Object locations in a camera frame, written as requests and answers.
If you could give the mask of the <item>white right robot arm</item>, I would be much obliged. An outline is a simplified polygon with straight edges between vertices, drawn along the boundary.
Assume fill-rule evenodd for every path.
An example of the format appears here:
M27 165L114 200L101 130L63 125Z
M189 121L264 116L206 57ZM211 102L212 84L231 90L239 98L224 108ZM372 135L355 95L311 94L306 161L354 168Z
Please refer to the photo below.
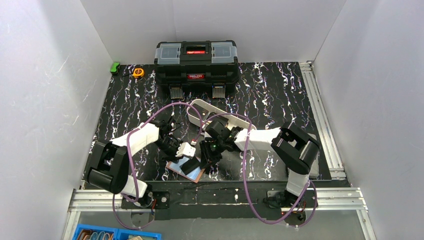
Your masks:
M313 163L320 151L320 143L293 123L268 130L233 126L228 128L213 120L205 128L205 139L199 143L200 168L215 165L222 153L245 150L270 151L278 155L288 170L284 191L263 199L270 208L291 207L304 194Z

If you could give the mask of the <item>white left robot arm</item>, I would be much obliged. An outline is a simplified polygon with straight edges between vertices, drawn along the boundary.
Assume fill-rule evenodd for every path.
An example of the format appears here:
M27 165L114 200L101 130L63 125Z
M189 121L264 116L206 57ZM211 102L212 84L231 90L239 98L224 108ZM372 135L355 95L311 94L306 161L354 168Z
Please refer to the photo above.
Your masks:
M111 141L99 140L94 143L88 158L84 180L92 186L112 194L124 194L136 206L149 208L155 205L152 186L130 173L130 157L149 144L155 144L164 160L178 162L177 151L182 141L173 136L176 120L169 118L154 119L147 125L142 124L137 132L125 134Z

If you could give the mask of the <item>black VIP card stack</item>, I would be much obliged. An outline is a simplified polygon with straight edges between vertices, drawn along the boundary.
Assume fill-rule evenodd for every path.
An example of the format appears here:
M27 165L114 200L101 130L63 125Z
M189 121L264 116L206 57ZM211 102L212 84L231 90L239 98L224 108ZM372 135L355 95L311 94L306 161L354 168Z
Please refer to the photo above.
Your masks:
M192 171L194 171L197 167L200 166L200 161L198 160L197 157L193 157L189 160L187 160L185 163L183 163L180 166L180 169L182 170L182 172L185 175L188 175L189 173L191 173Z

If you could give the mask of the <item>brown leather card holder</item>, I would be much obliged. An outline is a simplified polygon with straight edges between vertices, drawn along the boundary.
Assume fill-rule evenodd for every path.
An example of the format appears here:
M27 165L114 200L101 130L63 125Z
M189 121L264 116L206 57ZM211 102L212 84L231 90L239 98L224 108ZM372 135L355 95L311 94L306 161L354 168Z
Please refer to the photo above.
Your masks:
M166 168L185 177L191 182L198 183L205 169L200 168L200 160L196 156L189 158L183 157L178 163L169 161Z

